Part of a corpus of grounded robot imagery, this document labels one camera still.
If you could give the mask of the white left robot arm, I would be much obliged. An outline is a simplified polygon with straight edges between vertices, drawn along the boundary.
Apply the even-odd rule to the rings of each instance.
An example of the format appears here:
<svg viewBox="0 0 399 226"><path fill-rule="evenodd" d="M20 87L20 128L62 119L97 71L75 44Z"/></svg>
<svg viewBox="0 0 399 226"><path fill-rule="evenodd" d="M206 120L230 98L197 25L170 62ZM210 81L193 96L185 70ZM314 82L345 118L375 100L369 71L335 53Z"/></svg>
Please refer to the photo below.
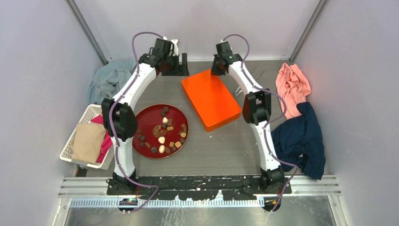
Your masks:
<svg viewBox="0 0 399 226"><path fill-rule="evenodd" d="M125 194L132 194L140 185L133 161L133 138L138 129L134 108L148 85L163 76L188 76L187 54L179 53L178 39L157 38L149 53L135 57L136 66L121 90L101 104L104 127L111 136L115 168L112 182Z"/></svg>

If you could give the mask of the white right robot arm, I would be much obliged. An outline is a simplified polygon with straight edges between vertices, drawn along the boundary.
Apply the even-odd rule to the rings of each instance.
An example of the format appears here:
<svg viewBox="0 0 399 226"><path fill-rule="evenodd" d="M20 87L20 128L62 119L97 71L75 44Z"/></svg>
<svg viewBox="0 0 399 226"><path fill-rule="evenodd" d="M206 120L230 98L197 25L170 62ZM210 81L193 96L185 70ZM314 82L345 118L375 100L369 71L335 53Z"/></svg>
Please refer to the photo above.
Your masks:
<svg viewBox="0 0 399 226"><path fill-rule="evenodd" d="M281 163L276 160L270 131L271 93L256 82L246 68L243 58L233 53L227 41L216 44L216 51L211 74L229 74L245 95L242 115L256 139L260 155L261 187L266 193L271 194L285 180Z"/></svg>

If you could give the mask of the orange chocolate box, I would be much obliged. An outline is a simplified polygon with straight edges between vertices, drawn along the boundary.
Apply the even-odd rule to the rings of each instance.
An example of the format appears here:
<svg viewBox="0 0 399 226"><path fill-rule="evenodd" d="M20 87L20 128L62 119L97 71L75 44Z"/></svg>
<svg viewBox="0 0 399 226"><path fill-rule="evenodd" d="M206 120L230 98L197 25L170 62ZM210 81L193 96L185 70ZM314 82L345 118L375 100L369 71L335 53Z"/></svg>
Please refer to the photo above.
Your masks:
<svg viewBox="0 0 399 226"><path fill-rule="evenodd" d="M205 90L183 87L183 91L206 132L239 118L241 107L224 85Z"/></svg>

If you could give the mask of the metal tweezers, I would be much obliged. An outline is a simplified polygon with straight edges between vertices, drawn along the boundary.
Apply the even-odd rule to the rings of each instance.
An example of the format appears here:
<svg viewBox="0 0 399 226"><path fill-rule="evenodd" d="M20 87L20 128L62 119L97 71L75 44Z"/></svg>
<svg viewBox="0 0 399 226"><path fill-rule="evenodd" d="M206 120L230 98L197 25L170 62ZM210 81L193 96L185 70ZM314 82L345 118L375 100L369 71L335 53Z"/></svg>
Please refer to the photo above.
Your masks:
<svg viewBox="0 0 399 226"><path fill-rule="evenodd" d="M242 93L242 89L240 87L237 87L237 89L234 91L234 95L237 97L238 95L240 95L240 93Z"/></svg>

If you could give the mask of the orange box lid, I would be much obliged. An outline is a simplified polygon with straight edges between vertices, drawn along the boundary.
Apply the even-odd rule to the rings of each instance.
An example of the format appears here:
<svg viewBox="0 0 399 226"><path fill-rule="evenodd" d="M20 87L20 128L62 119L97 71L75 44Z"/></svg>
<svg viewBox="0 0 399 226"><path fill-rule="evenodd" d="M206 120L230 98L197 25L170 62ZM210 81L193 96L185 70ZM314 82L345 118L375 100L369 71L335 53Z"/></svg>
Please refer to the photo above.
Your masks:
<svg viewBox="0 0 399 226"><path fill-rule="evenodd" d="M206 132L240 117L241 107L222 80L211 74L210 69L182 79L181 85Z"/></svg>

